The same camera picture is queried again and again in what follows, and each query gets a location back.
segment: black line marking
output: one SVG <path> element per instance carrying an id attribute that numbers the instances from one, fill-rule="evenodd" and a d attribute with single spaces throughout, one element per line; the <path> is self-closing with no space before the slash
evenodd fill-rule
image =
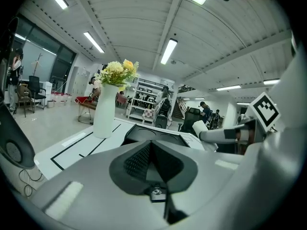
<path id="1" fill-rule="evenodd" d="M 121 124 L 119 124 L 113 131 L 112 131 L 112 133 L 120 126 Z M 97 147 L 99 147 L 100 145 L 101 145 L 101 143 L 103 143 L 104 141 L 106 140 L 106 138 L 105 139 L 103 139 L 87 156 L 89 156 L 89 155 L 91 155 L 96 149 L 97 149 Z"/>
<path id="2" fill-rule="evenodd" d="M 57 162 L 55 162 L 55 158 L 57 156 L 59 156 L 60 154 L 62 154 L 63 152 L 65 152 L 67 149 L 71 148 L 72 146 L 76 145 L 79 141 L 82 141 L 84 138 L 87 138 L 89 135 L 91 135 L 92 133 L 89 133 L 88 135 L 86 135 L 85 137 L 81 138 L 80 140 L 76 141 L 75 143 L 73 143 L 72 145 L 70 145 L 69 147 L 65 148 L 63 151 L 59 152 L 58 154 L 56 154 L 55 156 L 53 156 L 50 160 L 56 165 L 58 166 L 61 170 L 64 170 L 62 166 L 60 166 Z"/>

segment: flower bouquet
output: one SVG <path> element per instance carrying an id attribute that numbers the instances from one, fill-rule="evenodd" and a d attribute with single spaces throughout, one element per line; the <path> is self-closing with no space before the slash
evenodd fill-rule
<path id="1" fill-rule="evenodd" d="M 112 61 L 95 79 L 102 83 L 101 94 L 94 116 L 94 135 L 98 138 L 108 138 L 112 135 L 115 115 L 115 97 L 119 91 L 125 90 L 131 81 L 137 78 L 139 63 L 125 60 L 123 64 Z"/>

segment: cable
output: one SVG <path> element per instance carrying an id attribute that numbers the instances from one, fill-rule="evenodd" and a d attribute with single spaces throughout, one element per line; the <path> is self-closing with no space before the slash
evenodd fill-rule
<path id="1" fill-rule="evenodd" d="M 25 171 L 25 172 L 28 174 L 30 180 L 33 181 L 33 182 L 38 182 L 38 181 L 42 178 L 43 174 L 41 173 L 41 175 L 40 175 L 40 177 L 39 177 L 38 179 L 32 179 L 31 176 L 30 176 L 30 174 L 29 174 L 29 172 L 28 172 L 26 169 L 23 169 L 23 170 L 21 170 L 21 171 L 19 172 L 19 174 L 18 174 L 19 179 L 20 179 L 23 183 L 26 184 L 26 185 L 24 186 L 24 195 L 25 195 L 26 197 L 30 197 L 30 196 L 32 195 L 32 193 L 33 193 L 33 190 L 36 191 L 36 189 L 35 189 L 34 187 L 32 187 L 29 183 L 27 183 L 27 182 L 25 182 L 23 179 L 21 179 L 20 174 L 21 174 L 21 172 L 23 172 L 23 171 Z M 29 187 L 29 188 L 31 189 L 29 195 L 27 195 L 27 193 L 25 192 L 27 187 Z"/>

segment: white flower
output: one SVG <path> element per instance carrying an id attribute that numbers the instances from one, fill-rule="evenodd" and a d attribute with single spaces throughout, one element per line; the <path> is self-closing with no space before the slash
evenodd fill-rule
<path id="1" fill-rule="evenodd" d="M 112 61 L 107 65 L 106 70 L 108 72 L 122 72 L 124 69 L 118 61 Z"/>

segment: white shelving unit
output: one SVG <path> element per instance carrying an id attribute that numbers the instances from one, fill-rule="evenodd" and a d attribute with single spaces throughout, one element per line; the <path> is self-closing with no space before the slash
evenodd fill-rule
<path id="1" fill-rule="evenodd" d="M 150 90 L 152 90 L 152 93 L 139 90 L 139 87 L 144 88 L 144 89 L 150 89 Z M 139 79 L 138 79 L 137 85 L 136 85 L 135 90 L 134 90 L 133 99 L 131 101 L 130 110 L 128 112 L 128 119 L 132 117 L 132 118 L 143 120 L 142 114 L 140 114 L 140 113 L 131 113 L 133 108 L 145 111 L 144 107 L 133 105 L 134 101 L 148 103 L 148 104 L 154 104 L 154 102 L 149 102 L 149 101 L 144 101 L 144 100 L 136 99 L 135 97 L 136 97 L 137 93 L 146 94 L 146 95 L 149 95 L 149 96 L 155 98 L 160 91 L 162 91 L 162 86 L 157 86 L 157 85 L 150 84 L 150 83 L 139 82 Z M 145 118 L 145 121 L 152 122 L 153 119 L 152 118 Z"/>

